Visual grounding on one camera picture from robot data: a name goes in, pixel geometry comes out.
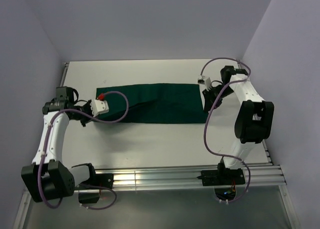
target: gray wall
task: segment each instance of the gray wall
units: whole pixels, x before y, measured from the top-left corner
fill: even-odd
[[[270,0],[27,0],[66,61],[241,58]]]
[[[320,0],[272,0],[243,57],[275,103],[272,159],[281,164],[302,228],[320,225]]]
[[[42,105],[61,78],[61,60],[24,0],[0,0],[0,227],[12,228],[24,188],[21,168],[36,154]]]

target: purple cable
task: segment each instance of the purple cable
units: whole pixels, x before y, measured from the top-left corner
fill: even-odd
[[[114,195],[113,201],[112,201],[109,205],[106,205],[106,206],[104,206],[104,207],[92,207],[92,206],[83,205],[83,204],[81,205],[81,206],[83,206],[84,208],[87,208],[87,209],[90,209],[90,210],[100,211],[100,210],[107,209],[107,208],[111,207],[113,204],[115,204],[115,202],[116,202],[116,200],[117,200],[117,198],[118,198],[117,193],[116,193],[114,190],[112,190],[112,189],[110,189],[110,188],[108,188],[108,187],[97,186],[97,185],[86,185],[86,184],[80,184],[80,186],[83,186],[83,187],[86,187],[86,188],[92,188],[92,189],[108,190],[108,191],[112,192],[113,195]]]
[[[244,64],[243,62],[241,62],[240,60],[237,60],[237,59],[233,59],[233,58],[229,58],[229,57],[217,57],[217,58],[214,58],[214,59],[211,59],[209,60],[205,65],[204,67],[202,68],[201,70],[201,75],[202,73],[204,72],[206,66],[215,61],[215,60],[219,60],[219,59],[226,59],[226,60],[231,60],[231,61],[234,61],[234,62],[237,62],[243,66],[245,66],[248,70],[248,76],[246,79],[243,79],[243,80],[235,80],[235,81],[230,81],[229,83],[227,83],[223,88],[222,90],[220,91],[220,93],[218,94],[218,96],[216,97],[216,99],[214,100],[214,103],[209,111],[209,114],[208,114],[208,117],[206,118],[206,122],[205,122],[205,125],[204,125],[204,131],[203,131],[203,141],[204,141],[204,146],[205,148],[207,149],[207,151],[215,156],[218,156],[218,157],[227,157],[227,158],[234,158],[234,159],[237,159],[239,160],[248,170],[248,182],[246,184],[246,187],[244,188],[243,192],[241,193],[241,195],[239,195],[238,197],[234,198],[233,200],[230,200],[228,202],[235,202],[237,201],[238,199],[242,198],[245,193],[248,191],[248,188],[249,188],[249,185],[250,185],[250,181],[251,181],[251,171],[249,169],[249,166],[240,158],[240,157],[237,157],[237,156],[234,156],[234,155],[228,155],[228,154],[221,154],[221,153],[216,153],[214,151],[212,151],[209,146],[208,146],[208,143],[207,143],[207,129],[208,129],[208,124],[209,124],[209,120],[210,120],[210,117],[212,115],[212,112],[214,111],[214,109],[216,108],[216,104],[218,103],[222,93],[224,93],[224,91],[231,85],[231,84],[234,84],[234,83],[243,83],[245,81],[248,80],[249,76],[251,75],[251,69],[249,68],[249,66],[247,66],[246,64]]]
[[[62,113],[66,113],[66,112],[71,112],[71,113],[78,113],[78,114],[81,114],[93,121],[96,121],[96,122],[99,122],[99,123],[106,123],[106,124],[111,124],[111,123],[118,123],[120,122],[122,119],[124,119],[126,117],[126,115],[128,114],[128,111],[129,111],[129,101],[128,101],[128,98],[126,97],[126,95],[124,95],[123,93],[121,93],[120,91],[108,91],[106,93],[104,93],[104,95],[108,95],[108,94],[119,94],[121,95],[124,100],[125,100],[125,103],[126,103],[126,109],[125,109],[125,112],[123,114],[123,116],[121,116],[119,119],[117,120],[112,120],[112,121],[105,121],[105,120],[100,120],[100,119],[97,119],[93,116],[90,116],[86,113],[84,113],[83,111],[79,111],[79,110],[76,110],[76,109],[63,109],[63,110],[60,110],[58,113],[56,113],[50,123],[48,124],[48,129],[46,131],[46,134],[45,134],[45,138],[44,138],[44,144],[43,144],[43,150],[42,150],[42,155],[41,155],[41,160],[40,160],[40,164],[39,164],[39,168],[38,168],[38,174],[37,174],[37,183],[38,183],[38,190],[39,190],[39,193],[40,193],[40,197],[42,199],[42,201],[44,202],[44,204],[46,204],[49,208],[51,209],[56,209],[60,206],[61,204],[61,201],[62,201],[62,198],[60,198],[59,202],[57,205],[52,205],[48,202],[48,200],[46,199],[45,197],[45,194],[44,194],[44,191],[43,191],[43,188],[42,188],[42,183],[41,183],[41,172],[42,172],[42,167],[44,165],[44,162],[45,162],[45,158],[46,158],[46,154],[47,154],[47,148],[48,148],[48,143],[49,143],[49,137],[50,137],[50,132],[51,132],[51,129],[54,125],[54,122],[55,120],[57,119],[57,117],[62,114]],[[115,203],[117,199],[117,196],[115,196],[115,200],[111,203],[111,206]]]

